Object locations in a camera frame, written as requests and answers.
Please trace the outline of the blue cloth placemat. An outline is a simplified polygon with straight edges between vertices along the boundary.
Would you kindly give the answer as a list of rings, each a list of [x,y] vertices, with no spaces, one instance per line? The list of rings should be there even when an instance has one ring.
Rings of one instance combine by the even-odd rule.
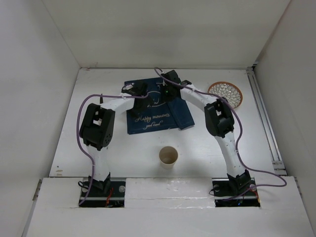
[[[178,128],[180,130],[195,125],[194,119],[185,100],[175,98],[171,102],[164,102],[161,98],[162,79],[142,79],[148,85],[149,97],[153,105],[139,115],[126,113],[127,133],[140,134],[154,131]]]

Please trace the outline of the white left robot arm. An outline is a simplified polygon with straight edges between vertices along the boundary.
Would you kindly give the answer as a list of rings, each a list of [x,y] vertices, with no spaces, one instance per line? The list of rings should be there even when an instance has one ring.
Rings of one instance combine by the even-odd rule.
[[[93,171],[88,178],[87,189],[104,196],[110,191],[111,174],[102,151],[106,150],[113,138],[116,116],[125,112],[138,115],[153,105],[153,100],[148,95],[145,82],[125,85],[118,96],[90,95],[84,103],[92,97],[99,97],[100,102],[87,106],[82,123],[77,124],[77,143],[92,163]]]

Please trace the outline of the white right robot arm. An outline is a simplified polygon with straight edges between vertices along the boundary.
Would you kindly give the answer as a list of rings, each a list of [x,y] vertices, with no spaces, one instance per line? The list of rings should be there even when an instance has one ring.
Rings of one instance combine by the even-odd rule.
[[[155,72],[163,79],[163,95],[167,100],[172,101],[179,97],[204,112],[206,129],[218,142],[226,163],[230,195],[237,196],[245,192],[250,186],[251,178],[237,155],[235,121],[227,100],[201,92],[187,80],[181,81],[174,70],[163,73],[156,68]]]

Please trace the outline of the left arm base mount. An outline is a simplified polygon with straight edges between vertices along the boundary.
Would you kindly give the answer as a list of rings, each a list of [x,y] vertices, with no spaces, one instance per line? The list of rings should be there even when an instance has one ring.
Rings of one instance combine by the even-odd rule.
[[[121,208],[124,207],[126,180],[107,178],[98,182],[93,180],[92,187],[86,197],[89,181],[78,181],[81,188],[79,207],[84,208]]]

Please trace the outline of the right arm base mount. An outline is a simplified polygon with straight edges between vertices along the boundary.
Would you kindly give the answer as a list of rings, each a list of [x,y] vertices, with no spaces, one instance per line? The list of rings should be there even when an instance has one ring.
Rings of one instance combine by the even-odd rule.
[[[209,195],[214,197],[215,207],[260,207],[260,200],[257,191],[248,191],[242,194],[250,185],[255,185],[252,178],[250,184],[241,191],[234,191],[230,187],[228,178],[212,179],[212,188]]]

